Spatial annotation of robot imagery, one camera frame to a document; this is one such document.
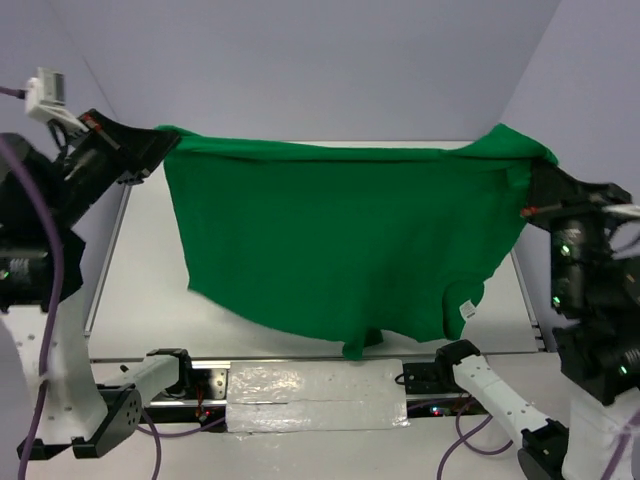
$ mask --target white table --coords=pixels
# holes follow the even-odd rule
[[[489,363],[523,397],[568,425],[566,379],[555,354],[499,355]],[[114,366],[96,365],[97,380]],[[465,431],[483,420],[463,418]],[[242,480],[434,479],[445,450],[456,440],[453,418],[413,420],[408,428],[370,432],[303,432],[234,435],[201,433],[163,441],[161,480],[216,478]],[[184,426],[161,425],[162,431]],[[506,435],[490,424],[474,437],[480,447],[499,447]],[[444,479],[519,480],[524,476],[512,448],[498,457],[480,457],[460,447]],[[153,439],[135,434],[99,460],[75,460],[69,452],[46,463],[33,462],[29,480],[112,480],[150,478]]]
[[[455,148],[466,142],[329,142],[335,146]],[[535,352],[538,344],[511,256],[486,284],[485,297],[463,336],[486,353]],[[342,344],[277,332],[251,323],[187,291],[178,226],[164,170],[131,190],[115,248],[96,302],[90,354],[94,359],[141,358],[180,347],[194,358],[339,357]],[[444,342],[419,344],[385,332],[367,355],[433,354]]]

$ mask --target white label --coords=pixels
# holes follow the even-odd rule
[[[460,305],[460,315],[465,321],[469,320],[476,314],[476,306],[471,302],[471,300],[467,300],[462,305]]]

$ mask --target white surface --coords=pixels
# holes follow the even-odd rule
[[[481,356],[471,356],[453,366],[456,385],[469,392],[502,426],[516,448],[522,448],[522,431],[547,425],[547,414],[531,406],[489,366]]]
[[[540,410],[568,423],[567,380],[555,354],[499,355],[489,365]],[[94,365],[98,381],[117,364]],[[482,421],[464,417],[463,431]],[[161,425],[161,431],[185,426]],[[456,439],[452,418],[414,420],[409,428],[373,432],[299,432],[286,434],[208,434],[164,440],[160,480],[222,478],[242,480],[389,480],[434,479],[438,462]],[[493,422],[476,437],[478,447],[504,445],[507,436]],[[524,479],[515,449],[499,457],[481,457],[465,448],[450,458],[444,480]],[[150,437],[135,434],[106,457],[75,460],[65,452],[49,462],[32,463],[29,480],[146,479],[154,462]]]
[[[409,425],[407,405],[389,400],[302,400],[284,404],[227,406],[229,432],[389,430]]]
[[[569,449],[562,464],[566,480],[599,480],[602,478],[619,435],[630,426],[640,406],[640,391],[632,389],[605,407],[576,385],[569,386],[571,394],[571,430]],[[633,439],[629,442],[613,475],[614,480],[631,480],[631,454]]]
[[[321,402],[365,397],[406,402],[404,387],[395,382],[402,371],[400,360],[233,362],[227,402]]]
[[[336,146],[457,148],[465,142],[325,142]],[[131,190],[89,344],[92,358],[141,358],[155,348],[186,348],[194,358],[341,356],[342,344],[278,332],[244,320],[187,291],[188,275],[164,170]],[[366,355],[434,353],[385,332]],[[538,347],[511,257],[487,282],[483,301],[463,332],[483,352]]]
[[[76,437],[91,438],[107,416],[84,341],[84,293],[82,288],[60,304],[51,337],[45,377],[49,386],[37,438],[52,445],[66,444]],[[8,315],[2,315],[20,356],[31,411],[43,381],[38,359],[46,318],[39,306],[14,306]]]
[[[406,427],[407,398],[394,379],[400,360],[233,362],[230,432],[380,430]]]

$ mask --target metal bracket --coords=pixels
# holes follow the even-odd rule
[[[226,368],[213,368],[211,369],[211,377],[209,379],[209,385],[213,392],[214,400],[224,400],[227,398],[227,378],[229,370]]]

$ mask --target wire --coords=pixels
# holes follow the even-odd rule
[[[211,423],[208,423],[202,427],[199,428],[194,428],[193,430],[186,430],[184,432],[177,432],[177,433],[163,433],[163,432],[158,432],[158,436],[160,438],[183,438],[183,437],[188,437],[189,435],[193,435],[194,433],[200,433],[200,432],[206,432],[207,430],[209,430],[210,428],[213,428],[217,425],[220,425],[221,423],[224,423],[225,421],[225,417],[221,417],[217,420],[214,420]],[[137,430],[141,433],[144,433],[145,435],[154,435],[154,433],[152,431],[147,430],[146,428],[140,427],[138,426]]]
[[[24,100],[25,98],[27,98],[27,91],[18,88],[0,87],[0,93],[3,95],[9,95],[10,97],[18,98],[20,100]]]
[[[160,475],[160,467],[162,466],[162,442],[160,442],[160,432],[156,428],[156,424],[153,423],[149,414],[143,409],[142,410],[142,418],[149,425],[149,429],[151,430],[149,433],[153,436],[156,444],[156,464],[153,467],[153,474],[151,475],[151,480],[157,480],[158,475]]]
[[[625,429],[633,429],[634,427],[640,426],[640,410],[638,410],[631,420],[627,423]],[[605,468],[602,473],[601,480],[610,480],[613,477],[622,457],[624,456],[624,452],[629,446],[629,442],[631,441],[630,433],[623,433],[618,436],[618,445],[616,449],[613,451],[613,455],[611,455],[611,460],[609,460],[609,464],[607,468]]]
[[[458,412],[458,415],[456,415],[456,432],[458,432],[458,437],[460,439],[465,438],[465,434],[462,433],[462,428],[460,427],[460,419],[462,418],[462,412],[467,410],[472,403],[473,401],[467,402],[467,404],[464,407],[462,407],[462,409]],[[472,452],[478,453],[480,455],[485,455],[485,456],[500,455],[501,453],[504,453],[507,450],[509,450],[513,445],[513,441],[509,440],[504,446],[498,448],[497,450],[482,450],[480,448],[477,448],[471,445],[466,439],[464,440],[463,443]]]
[[[466,408],[470,407],[473,402],[475,400],[469,400],[467,402],[467,404],[465,405],[464,408],[462,408],[459,412],[458,415],[456,417],[462,417],[462,413],[465,411]],[[489,415],[487,418],[485,418],[482,423],[480,425],[478,425],[477,427],[475,427],[474,429],[472,429],[471,431],[469,431],[466,435],[463,435],[462,437],[460,437],[458,440],[456,440],[453,445],[451,445],[447,451],[444,453],[444,455],[442,456],[442,459],[440,460],[440,464],[438,465],[438,471],[436,473],[436,480],[442,480],[442,475],[444,473],[444,467],[447,464],[447,460],[449,460],[449,457],[453,454],[453,452],[456,451],[456,449],[460,446],[463,445],[465,442],[467,442],[467,440],[469,440],[471,437],[473,437],[476,433],[478,433],[480,430],[482,430],[484,427],[486,427],[489,422],[493,419],[493,417],[491,415]]]
[[[0,155],[2,155],[13,171],[13,174],[22,185],[29,200],[33,204],[42,228],[49,241],[51,256],[53,261],[53,286],[51,288],[51,297],[49,299],[49,311],[45,322],[44,334],[42,336],[42,345],[40,347],[40,355],[38,358],[38,374],[42,378],[42,383],[38,388],[38,396],[36,405],[31,419],[29,432],[25,440],[22,457],[20,458],[20,468],[18,469],[18,479],[24,480],[27,475],[27,465],[33,450],[40,418],[44,410],[46,400],[47,387],[49,382],[45,378],[49,372],[49,351],[51,349],[51,338],[53,337],[53,329],[55,327],[56,314],[58,312],[58,304],[60,303],[60,295],[62,293],[62,285],[64,281],[64,251],[62,240],[58,234],[58,228],[51,216],[47,202],[42,197],[36,182],[33,180],[27,168],[22,164],[16,153],[9,144],[0,136]]]

